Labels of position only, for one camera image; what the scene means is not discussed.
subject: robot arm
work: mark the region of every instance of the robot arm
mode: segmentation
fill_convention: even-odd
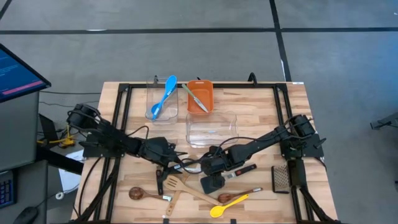
[[[276,127],[273,131],[247,143],[236,144],[220,151],[218,147],[210,148],[210,153],[202,157],[201,169],[206,175],[220,174],[242,166],[254,153],[268,148],[281,141],[293,139],[303,143],[306,138],[315,134],[315,130],[305,115],[294,116],[289,120],[290,127],[285,125]]]
[[[142,139],[132,138],[116,129],[109,121],[103,119],[100,112],[88,105],[76,105],[68,112],[68,124],[81,132],[90,132],[94,138],[80,142],[84,147],[102,147],[109,151],[127,153],[130,156],[141,157],[162,167],[169,162],[180,163],[178,154],[174,151],[175,144],[167,142],[164,137]]]

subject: blue spoon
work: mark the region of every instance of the blue spoon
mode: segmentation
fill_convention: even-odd
[[[177,77],[175,75],[172,75],[166,81],[165,93],[163,95],[162,100],[159,103],[156,103],[150,110],[153,114],[152,119],[156,119],[157,115],[162,110],[164,101],[167,99],[167,97],[169,97],[172,94],[176,86],[177,86]]]

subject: white paper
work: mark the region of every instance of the white paper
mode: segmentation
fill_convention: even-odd
[[[82,161],[83,160],[83,150],[69,153],[66,155],[68,158],[74,159],[76,161]],[[65,194],[77,189],[80,183],[80,175],[78,174],[73,174],[71,172],[67,172],[63,169],[58,169],[60,172],[60,177],[61,177],[61,184],[62,184],[62,190],[65,192]]]

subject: wooden table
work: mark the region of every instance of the wooden table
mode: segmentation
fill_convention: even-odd
[[[118,82],[104,83],[98,109],[103,118],[111,121],[117,96]],[[312,117],[307,94],[303,84],[287,83],[289,90],[290,104],[293,115],[305,114]],[[240,136],[258,138],[269,131],[272,131],[278,124],[275,108],[274,94],[268,88],[215,88],[215,111],[234,111],[237,115],[238,133]],[[165,136],[169,142],[177,144],[176,151],[185,151],[190,155],[200,157],[208,151],[208,148],[192,148],[185,140],[185,117],[187,115],[187,93],[184,89],[178,89],[179,112],[178,121],[171,125],[153,125],[144,116],[146,112],[146,89],[136,88],[131,98],[126,133],[137,129],[142,125],[150,128],[149,137]],[[284,100],[280,94],[282,111],[286,119]],[[123,105],[120,109],[120,116],[123,112]],[[145,131],[139,131],[136,136],[144,137]],[[248,140],[239,140],[238,143],[246,143]],[[96,159],[89,159],[85,162],[81,185],[87,173]],[[96,193],[100,184],[103,160],[99,161],[88,183],[83,196],[82,210],[86,208]],[[321,208],[330,217],[337,219],[333,198],[328,183],[325,168],[315,159],[305,158],[308,189]],[[253,155],[246,164],[256,163],[257,169],[240,177],[226,181],[225,186],[210,194],[217,198],[221,193],[236,193],[249,190],[255,187],[262,187],[262,192],[256,192],[249,198],[237,205],[234,205],[224,212],[220,218],[211,218],[210,209],[213,207],[208,202],[193,197],[190,194],[182,193],[171,217],[165,215],[168,202],[154,198],[145,198],[134,201],[128,196],[132,187],[142,187],[150,194],[157,193],[155,179],[156,166],[144,159],[126,156],[122,158],[121,168],[118,176],[118,186],[113,208],[113,223],[162,223],[164,218],[169,218],[171,223],[229,223],[232,218],[238,223],[295,223],[295,216],[290,194],[275,194],[272,192],[271,166],[285,163],[280,155],[279,145],[276,144],[257,154]],[[200,178],[204,174],[191,175],[186,184],[202,192]],[[76,198],[75,206],[78,206],[81,185]],[[173,195],[174,192],[165,188],[165,195]],[[305,207],[301,193],[298,193],[303,218],[306,219]],[[105,195],[101,210],[101,218],[105,217],[108,194]]]

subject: monitor screen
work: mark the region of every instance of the monitor screen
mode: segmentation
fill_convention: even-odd
[[[0,45],[0,103],[50,86],[49,81]]]

